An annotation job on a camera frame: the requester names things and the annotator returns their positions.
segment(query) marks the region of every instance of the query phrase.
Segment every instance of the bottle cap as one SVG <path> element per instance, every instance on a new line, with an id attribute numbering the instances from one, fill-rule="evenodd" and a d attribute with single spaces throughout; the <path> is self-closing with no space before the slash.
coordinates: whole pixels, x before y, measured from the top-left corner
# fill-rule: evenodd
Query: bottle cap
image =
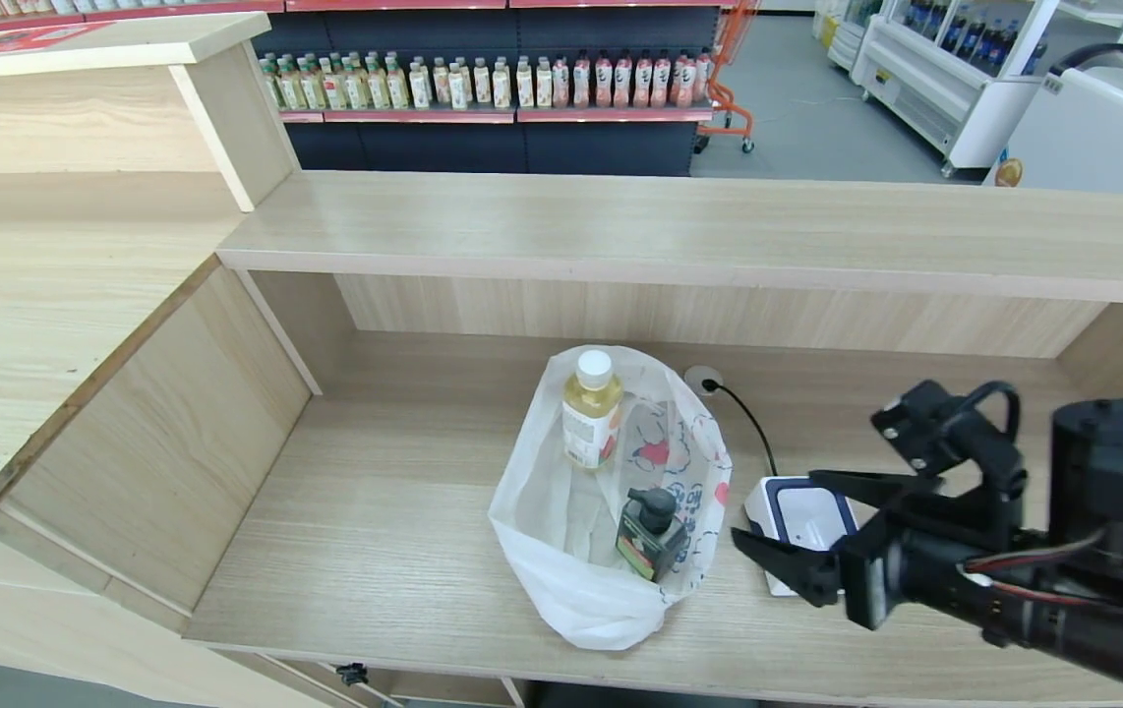
<path id="1" fill-rule="evenodd" d="M 655 487 L 652 489 L 630 489 L 628 498 L 641 502 L 638 520 L 651 534 L 666 533 L 670 519 L 675 518 L 675 494 Z"/>
<path id="2" fill-rule="evenodd" d="M 575 369 L 579 375 L 579 385 L 587 390 L 605 389 L 614 374 L 614 363 L 610 354 L 601 350 L 587 350 L 579 355 L 579 365 Z"/>

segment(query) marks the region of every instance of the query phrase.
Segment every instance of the robotic arm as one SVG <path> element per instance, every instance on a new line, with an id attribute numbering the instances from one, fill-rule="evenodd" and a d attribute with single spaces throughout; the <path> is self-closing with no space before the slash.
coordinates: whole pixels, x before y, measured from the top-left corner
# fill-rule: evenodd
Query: robotic arm
<path id="1" fill-rule="evenodd" d="M 1007 399 L 994 427 L 977 405 Z M 846 616 L 876 630 L 903 602 L 1123 681 L 1123 399 L 1057 409 L 1048 532 L 1021 529 L 1028 474 L 1016 448 L 1020 397 L 1002 381 L 952 396 L 923 381 L 871 417 L 913 475 L 813 471 L 819 487 L 876 507 L 828 551 L 732 529 L 747 559 L 816 608 L 846 591 Z M 962 462 L 980 483 L 938 493 Z"/>

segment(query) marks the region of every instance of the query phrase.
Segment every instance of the display fridge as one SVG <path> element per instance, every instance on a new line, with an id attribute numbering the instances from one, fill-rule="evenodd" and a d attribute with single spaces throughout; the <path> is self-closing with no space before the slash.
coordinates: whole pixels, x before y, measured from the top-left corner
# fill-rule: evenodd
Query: display fridge
<path id="1" fill-rule="evenodd" d="M 985 183 L 1123 193 L 1123 45 L 1052 66 Z"/>
<path id="2" fill-rule="evenodd" d="M 1057 60 L 1123 44 L 1123 0 L 888 0 L 850 79 L 942 153 L 988 170 Z"/>

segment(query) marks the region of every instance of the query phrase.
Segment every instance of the black cable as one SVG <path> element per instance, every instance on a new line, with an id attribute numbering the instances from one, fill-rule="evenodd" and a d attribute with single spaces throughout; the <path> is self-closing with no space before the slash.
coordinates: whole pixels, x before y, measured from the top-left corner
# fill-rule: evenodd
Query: black cable
<path id="1" fill-rule="evenodd" d="M 755 417 L 754 412 L 750 412 L 750 409 L 746 406 L 745 400 L 741 400 L 739 396 L 732 393 L 731 389 L 728 389 L 727 385 L 723 385 L 721 382 L 715 380 L 702 380 L 701 388 L 710 391 L 710 393 L 721 390 L 723 393 L 731 396 L 732 400 L 736 400 L 737 406 L 740 406 L 741 411 L 745 411 L 746 415 L 749 416 L 749 421 L 755 424 L 755 430 L 758 430 L 758 437 L 764 439 L 764 450 L 767 450 L 767 463 L 772 468 L 773 478 L 780 476 L 780 472 L 776 470 L 776 456 L 773 456 L 772 454 L 772 444 L 767 443 L 767 434 L 764 434 L 764 426 L 758 425 L 758 418 Z"/>

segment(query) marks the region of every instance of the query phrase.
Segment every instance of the refrigerator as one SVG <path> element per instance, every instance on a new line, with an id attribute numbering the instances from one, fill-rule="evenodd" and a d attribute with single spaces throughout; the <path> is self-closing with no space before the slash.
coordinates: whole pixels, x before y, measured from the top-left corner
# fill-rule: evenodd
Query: refrigerator
<path id="1" fill-rule="evenodd" d="M 1123 45 L 1051 67 L 985 184 L 1123 193 Z"/>

